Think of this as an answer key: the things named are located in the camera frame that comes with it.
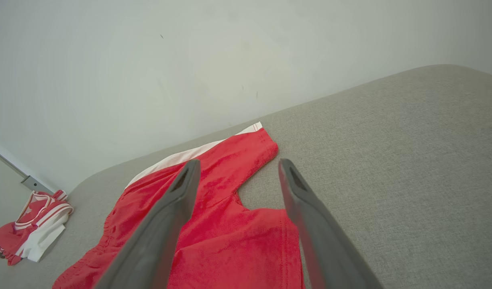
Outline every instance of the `gray couch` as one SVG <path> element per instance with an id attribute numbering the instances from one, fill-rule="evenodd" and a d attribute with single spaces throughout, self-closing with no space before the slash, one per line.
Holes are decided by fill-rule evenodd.
<path id="1" fill-rule="evenodd" d="M 164 157 L 260 120 L 279 154 L 239 191 L 283 208 L 291 159 L 387 288 L 492 288 L 492 75 L 454 65 L 398 73 L 101 171 L 70 195 L 75 213 L 9 288 L 48 288 L 102 235 L 123 188 Z M 305 269 L 305 283 L 308 274 Z"/>

